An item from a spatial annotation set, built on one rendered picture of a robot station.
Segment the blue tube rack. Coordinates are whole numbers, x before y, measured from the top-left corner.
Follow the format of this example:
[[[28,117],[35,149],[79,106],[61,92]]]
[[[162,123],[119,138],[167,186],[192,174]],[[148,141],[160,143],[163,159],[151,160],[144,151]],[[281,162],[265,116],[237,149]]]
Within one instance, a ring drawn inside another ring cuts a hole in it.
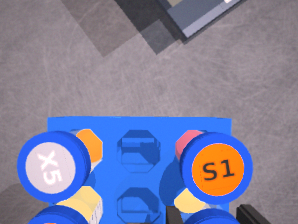
[[[231,136],[228,118],[47,117],[47,132],[80,129],[90,129],[102,141],[102,161],[83,185],[103,199],[99,224],[165,224],[166,206],[174,206],[186,189],[175,142],[188,130]]]

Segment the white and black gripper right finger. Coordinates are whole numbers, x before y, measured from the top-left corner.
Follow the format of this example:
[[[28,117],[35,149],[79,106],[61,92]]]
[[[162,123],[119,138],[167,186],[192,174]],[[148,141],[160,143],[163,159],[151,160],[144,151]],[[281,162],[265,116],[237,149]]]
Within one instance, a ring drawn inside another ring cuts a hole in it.
[[[236,219],[240,224],[271,224],[250,204],[237,207]]]

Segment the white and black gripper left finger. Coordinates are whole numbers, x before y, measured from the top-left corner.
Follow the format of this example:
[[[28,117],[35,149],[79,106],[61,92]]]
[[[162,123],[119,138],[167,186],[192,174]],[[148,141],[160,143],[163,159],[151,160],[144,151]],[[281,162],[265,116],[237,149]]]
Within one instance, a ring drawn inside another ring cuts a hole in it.
[[[175,206],[166,206],[165,224],[184,224],[179,208]]]

